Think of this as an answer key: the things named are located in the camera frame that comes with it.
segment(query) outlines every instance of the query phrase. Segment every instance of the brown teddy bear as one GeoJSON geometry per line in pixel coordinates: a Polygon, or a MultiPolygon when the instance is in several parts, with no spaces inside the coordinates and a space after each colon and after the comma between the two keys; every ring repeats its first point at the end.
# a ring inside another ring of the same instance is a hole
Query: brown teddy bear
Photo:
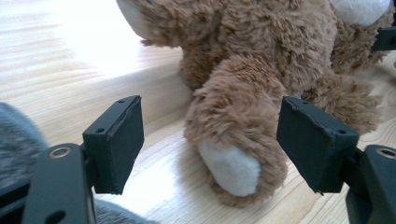
{"type": "Polygon", "coordinates": [[[352,71],[376,63],[390,0],[118,0],[146,45],[181,47],[194,91],[185,136],[222,203],[269,199],[286,178],[276,141],[282,97],[300,95],[359,133],[379,122],[378,96],[352,71]]]}

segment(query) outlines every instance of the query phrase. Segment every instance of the brown fur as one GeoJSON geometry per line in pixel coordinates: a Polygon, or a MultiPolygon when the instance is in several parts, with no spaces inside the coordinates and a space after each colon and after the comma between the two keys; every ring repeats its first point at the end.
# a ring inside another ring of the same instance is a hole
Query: brown fur
{"type": "Polygon", "coordinates": [[[246,207],[271,197],[287,175],[276,141],[283,95],[304,97],[361,133],[379,122],[371,87],[344,74],[375,63],[375,30],[337,21],[326,0],[131,0],[150,31],[147,45],[182,47],[180,74],[195,90],[185,136],[233,145],[261,166],[254,194],[235,197],[210,178],[219,199],[246,207]]]}

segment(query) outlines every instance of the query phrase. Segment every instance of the plush toy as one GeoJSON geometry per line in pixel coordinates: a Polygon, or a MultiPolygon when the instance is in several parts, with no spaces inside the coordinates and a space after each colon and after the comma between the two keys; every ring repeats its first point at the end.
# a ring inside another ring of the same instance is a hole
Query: plush toy
{"type": "Polygon", "coordinates": [[[181,47],[194,91],[185,136],[222,203],[246,207],[286,178],[276,141],[284,95],[302,95],[360,134],[379,122],[372,87],[344,76],[376,63],[390,0],[118,0],[146,45],[181,47]]]}

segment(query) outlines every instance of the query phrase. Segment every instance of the light wood surface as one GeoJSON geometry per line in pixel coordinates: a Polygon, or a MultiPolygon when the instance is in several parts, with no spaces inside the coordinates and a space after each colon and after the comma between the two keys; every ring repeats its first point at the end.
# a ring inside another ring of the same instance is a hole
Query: light wood surface
{"type": "MultiPolygon", "coordinates": [[[[290,172],[266,204],[219,204],[183,138],[191,92],[177,76],[180,49],[144,48],[113,0],[0,1],[0,101],[15,105],[53,145],[82,132],[113,102],[142,95],[146,143],[124,194],[97,195],[161,223],[347,223],[345,195],[314,194],[290,172]]],[[[363,72],[384,95],[384,123],[359,147],[396,147],[396,54],[363,72]]]]}

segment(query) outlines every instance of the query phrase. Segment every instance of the gray fabric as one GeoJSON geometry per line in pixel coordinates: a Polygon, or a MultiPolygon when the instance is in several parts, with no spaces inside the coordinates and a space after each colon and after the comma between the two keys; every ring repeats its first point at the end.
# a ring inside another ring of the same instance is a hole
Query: gray fabric
{"type": "MultiPolygon", "coordinates": [[[[49,145],[17,108],[0,103],[0,189],[31,177],[35,161],[49,145]]],[[[151,224],[113,203],[95,200],[99,224],[151,224]]]]}

